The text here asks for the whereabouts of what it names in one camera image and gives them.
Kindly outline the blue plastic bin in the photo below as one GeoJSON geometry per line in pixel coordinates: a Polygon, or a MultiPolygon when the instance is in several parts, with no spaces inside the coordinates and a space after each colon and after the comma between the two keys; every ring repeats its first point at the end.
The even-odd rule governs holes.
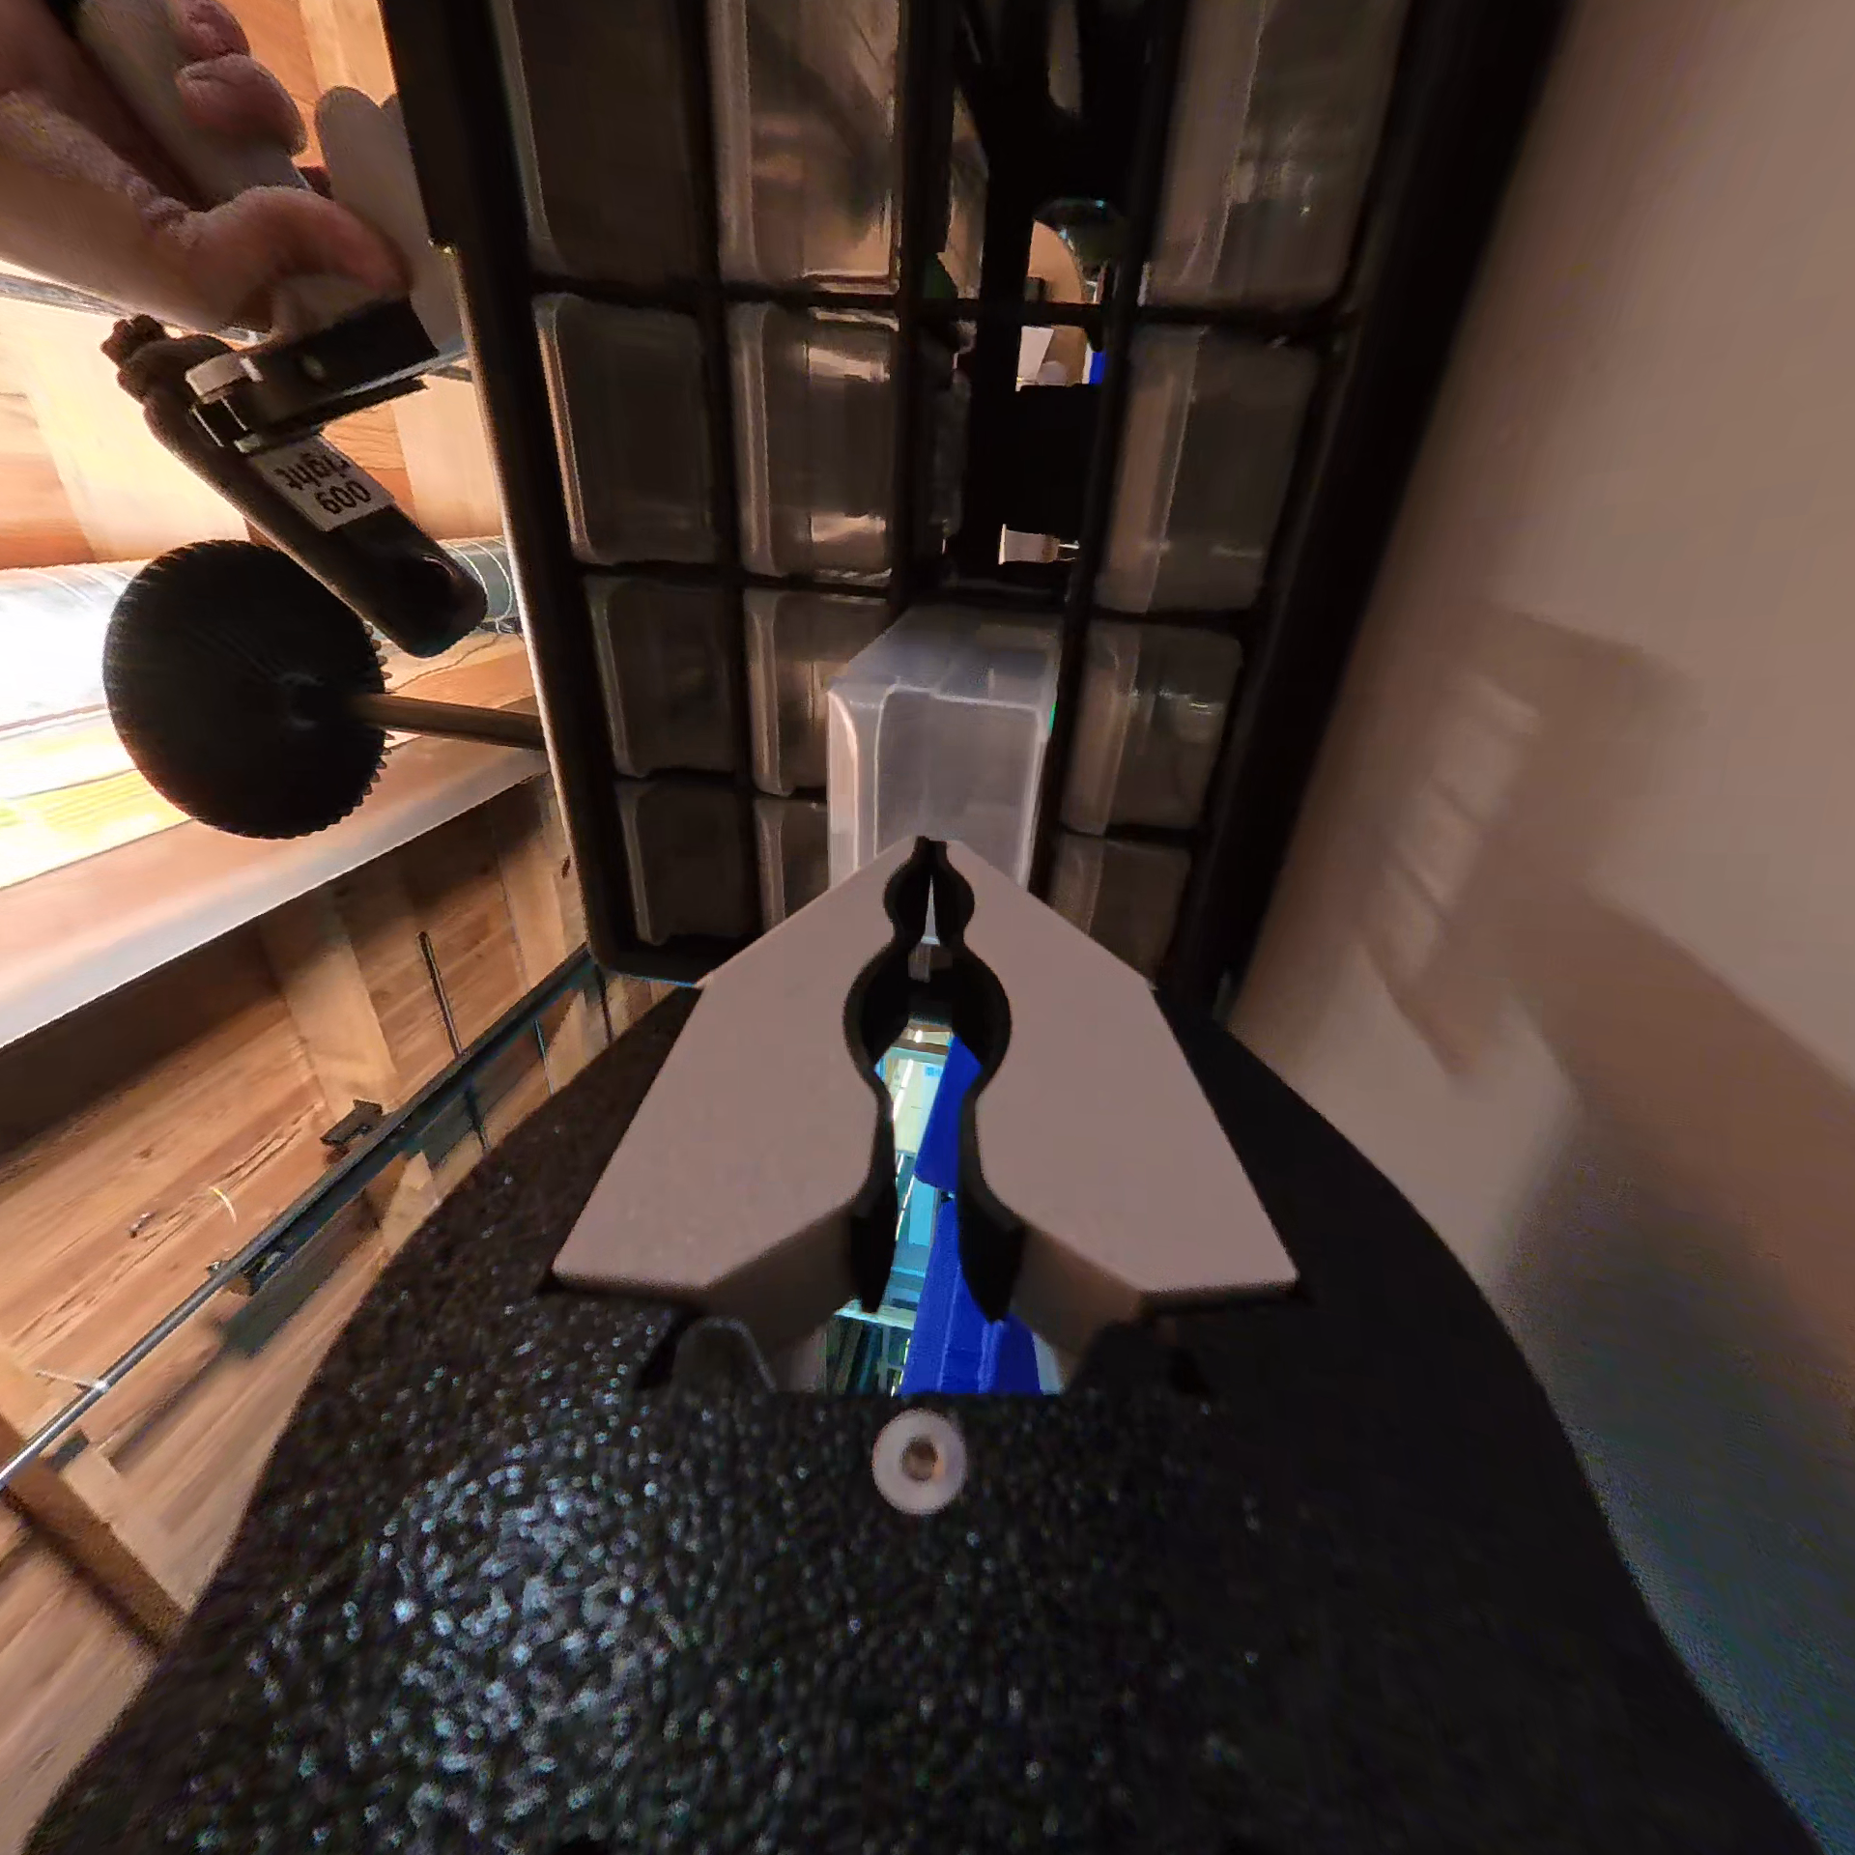
{"type": "Polygon", "coordinates": [[[926,1236],[926,1265],[899,1383],[906,1399],[1050,1395],[1061,1390],[1052,1349],[1013,1314],[989,1321],[964,1275],[958,1133],[968,1092],[979,1075],[974,1053],[952,1038],[914,1153],[911,1232],[926,1236]]]}

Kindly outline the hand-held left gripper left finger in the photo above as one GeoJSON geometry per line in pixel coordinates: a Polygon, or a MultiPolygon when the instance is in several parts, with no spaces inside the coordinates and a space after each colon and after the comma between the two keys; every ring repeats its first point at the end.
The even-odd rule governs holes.
{"type": "Polygon", "coordinates": [[[896,1251],[881,1058],[913,1015],[938,844],[828,889],[710,974],[550,1273],[793,1347],[880,1309],[896,1251]]]}

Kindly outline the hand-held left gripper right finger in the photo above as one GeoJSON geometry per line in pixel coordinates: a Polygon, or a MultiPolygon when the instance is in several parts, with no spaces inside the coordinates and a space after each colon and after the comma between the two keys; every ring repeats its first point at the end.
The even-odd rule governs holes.
{"type": "Polygon", "coordinates": [[[1008,1309],[1053,1347],[1149,1314],[1282,1295],[1297,1265],[1149,984],[968,846],[964,947],[1001,984],[1005,1053],[966,1102],[981,1181],[1023,1230],[1008,1309]]]}

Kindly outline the black storage cabinet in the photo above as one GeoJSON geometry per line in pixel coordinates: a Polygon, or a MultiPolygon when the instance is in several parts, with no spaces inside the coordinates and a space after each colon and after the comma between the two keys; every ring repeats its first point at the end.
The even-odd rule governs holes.
{"type": "MultiPolygon", "coordinates": [[[[492,11],[491,5],[382,9],[414,159],[438,246],[462,292],[470,371],[491,436],[588,933],[608,969],[694,984],[751,939],[625,952],[606,943],[588,907],[588,840],[570,816],[575,767],[563,755],[588,751],[591,729],[545,687],[573,662],[560,626],[573,566],[565,541],[549,538],[562,526],[562,512],[544,502],[554,490],[553,445],[529,313],[539,284],[527,257],[492,11]]],[[[1223,1005],[1254,964],[1339,677],[1566,14],[1566,5],[1412,5],[1351,280],[1327,324],[1337,349],[1304,456],[1309,476],[1302,478],[1275,575],[1245,617],[1243,678],[1213,779],[1208,830],[1192,853],[1174,950],[1149,977],[1176,1005],[1223,1005]]]]}

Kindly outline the clear plastic storage drawer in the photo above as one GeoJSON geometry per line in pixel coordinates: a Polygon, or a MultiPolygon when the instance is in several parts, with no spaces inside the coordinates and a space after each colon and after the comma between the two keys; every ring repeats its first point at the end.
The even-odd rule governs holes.
{"type": "Polygon", "coordinates": [[[966,844],[1028,886],[1061,629],[964,605],[901,615],[827,692],[827,881],[895,844],[966,844]]]}

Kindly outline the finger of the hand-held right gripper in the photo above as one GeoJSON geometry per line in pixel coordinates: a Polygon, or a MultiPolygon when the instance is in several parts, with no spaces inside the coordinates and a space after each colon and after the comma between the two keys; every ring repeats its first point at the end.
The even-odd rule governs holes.
{"type": "Polygon", "coordinates": [[[467,356],[451,260],[433,240],[397,96],[373,100],[339,84],[317,101],[317,136],[332,197],[403,258],[408,307],[443,365],[467,356]]]}

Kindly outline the bank of frosted drawers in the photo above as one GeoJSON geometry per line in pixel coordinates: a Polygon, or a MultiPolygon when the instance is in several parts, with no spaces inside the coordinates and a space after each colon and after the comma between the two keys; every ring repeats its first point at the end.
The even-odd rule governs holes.
{"type": "Polygon", "coordinates": [[[1032,874],[1154,977],[1412,5],[491,5],[609,947],[828,881],[828,684],[1059,626],[1032,874]]]}

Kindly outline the grey desk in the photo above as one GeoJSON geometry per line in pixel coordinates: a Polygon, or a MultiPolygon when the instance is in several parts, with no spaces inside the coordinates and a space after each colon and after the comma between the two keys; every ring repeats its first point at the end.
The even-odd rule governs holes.
{"type": "Polygon", "coordinates": [[[1852,1851],[1854,5],[1574,5],[1235,1031],[1852,1851]]]}

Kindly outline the dark ceiling track rail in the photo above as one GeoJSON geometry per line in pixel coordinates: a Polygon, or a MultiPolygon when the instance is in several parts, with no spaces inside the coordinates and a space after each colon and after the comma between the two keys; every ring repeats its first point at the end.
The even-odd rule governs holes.
{"type": "Polygon", "coordinates": [[[319,1236],[341,1212],[396,1162],[421,1150],[433,1125],[451,1109],[476,1096],[481,1075],[517,1044],[541,1044],[541,1021],[550,1007],[578,991],[598,977],[591,946],[573,950],[544,981],[521,994],[481,1035],[451,1064],[435,1073],[408,1102],[387,1118],[329,1169],[310,1191],[278,1212],[256,1236],[233,1257],[212,1265],[201,1286],[164,1313],[117,1361],[100,1376],[86,1378],[80,1391],[36,1427],[2,1466],[2,1489],[9,1494],[47,1453],[83,1424],[98,1405],[123,1384],[175,1334],[186,1329],[220,1295],[235,1287],[266,1287],[280,1271],[275,1259],[289,1262],[319,1236]]]}

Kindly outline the person's right hand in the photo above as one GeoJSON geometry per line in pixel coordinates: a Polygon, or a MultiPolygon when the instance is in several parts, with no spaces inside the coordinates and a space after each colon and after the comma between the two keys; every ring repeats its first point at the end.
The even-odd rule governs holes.
{"type": "Polygon", "coordinates": [[[275,332],[301,278],[401,296],[401,253],[324,174],[207,201],[53,5],[2,5],[4,263],[188,332],[275,332]]]}

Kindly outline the black pleated ceiling lamp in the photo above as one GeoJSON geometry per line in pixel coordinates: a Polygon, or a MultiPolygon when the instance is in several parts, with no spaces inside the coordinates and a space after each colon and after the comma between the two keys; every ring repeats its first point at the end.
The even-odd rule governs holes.
{"type": "Polygon", "coordinates": [[[545,748],[538,715],[390,692],[363,617],[250,541],[175,547],[140,571],[108,618],[101,680],[108,721],[153,788],[258,842],[354,816],[391,734],[545,748]]]}

